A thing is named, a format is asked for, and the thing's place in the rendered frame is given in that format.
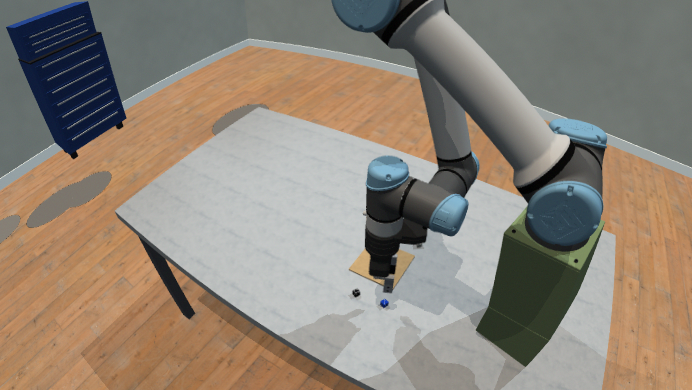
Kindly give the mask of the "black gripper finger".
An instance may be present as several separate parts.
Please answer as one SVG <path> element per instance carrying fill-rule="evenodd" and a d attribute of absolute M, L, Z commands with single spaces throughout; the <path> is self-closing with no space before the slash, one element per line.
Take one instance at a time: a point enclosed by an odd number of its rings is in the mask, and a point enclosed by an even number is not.
<path fill-rule="evenodd" d="M 375 276 L 373 276 L 373 279 L 384 280 L 383 292 L 384 293 L 392 293 L 393 284 L 394 284 L 394 277 L 395 277 L 395 275 L 389 275 L 388 277 L 375 277 Z"/>
<path fill-rule="evenodd" d="M 390 267 L 390 274 L 395 275 L 395 270 L 396 270 L 396 263 L 397 263 L 397 256 L 398 254 L 394 255 L 391 259 L 391 267 Z"/>

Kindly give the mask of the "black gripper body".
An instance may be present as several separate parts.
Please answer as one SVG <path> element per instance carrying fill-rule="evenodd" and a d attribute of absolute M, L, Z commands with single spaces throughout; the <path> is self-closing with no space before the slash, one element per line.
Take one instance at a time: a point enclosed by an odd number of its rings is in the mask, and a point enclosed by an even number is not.
<path fill-rule="evenodd" d="M 366 216 L 365 249 L 370 254 L 369 275 L 388 277 L 391 257 L 401 244 L 425 243 L 427 228 L 402 217 L 393 223 L 379 223 Z M 367 217 L 368 216 L 368 217 Z M 373 234 L 372 234 L 373 233 Z"/>

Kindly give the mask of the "tan mat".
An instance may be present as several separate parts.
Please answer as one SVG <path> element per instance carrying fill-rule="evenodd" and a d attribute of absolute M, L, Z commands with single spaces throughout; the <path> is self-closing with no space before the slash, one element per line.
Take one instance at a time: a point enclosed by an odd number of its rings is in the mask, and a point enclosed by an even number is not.
<path fill-rule="evenodd" d="M 406 269 L 408 268 L 408 266 L 410 265 L 410 263 L 412 262 L 413 258 L 415 257 L 415 255 L 412 255 L 400 249 L 397 252 L 397 254 L 398 258 L 395 270 L 393 289 L 402 277 L 402 275 L 404 274 L 404 272 L 406 271 Z M 373 279 L 373 277 L 368 274 L 369 263 L 370 254 L 366 251 L 366 249 L 364 249 L 363 252 L 359 255 L 359 257 L 355 260 L 355 262 L 351 265 L 349 270 L 384 286 L 384 280 Z"/>

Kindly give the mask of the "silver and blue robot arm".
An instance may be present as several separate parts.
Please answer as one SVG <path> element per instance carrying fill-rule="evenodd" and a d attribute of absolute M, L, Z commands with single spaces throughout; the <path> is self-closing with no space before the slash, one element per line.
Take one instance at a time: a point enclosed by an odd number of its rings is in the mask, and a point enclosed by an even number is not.
<path fill-rule="evenodd" d="M 603 212 L 607 135 L 602 129 L 574 119 L 555 119 L 548 126 L 450 17 L 446 0 L 331 1 L 347 27 L 373 32 L 389 48 L 414 57 L 438 163 L 428 184 L 409 176 L 398 157 L 374 159 L 366 180 L 372 220 L 393 223 L 403 217 L 433 232 L 458 233 L 468 210 L 465 196 L 480 168 L 466 111 L 514 169 L 513 184 L 528 203 L 529 236 L 562 252 L 587 244 Z"/>

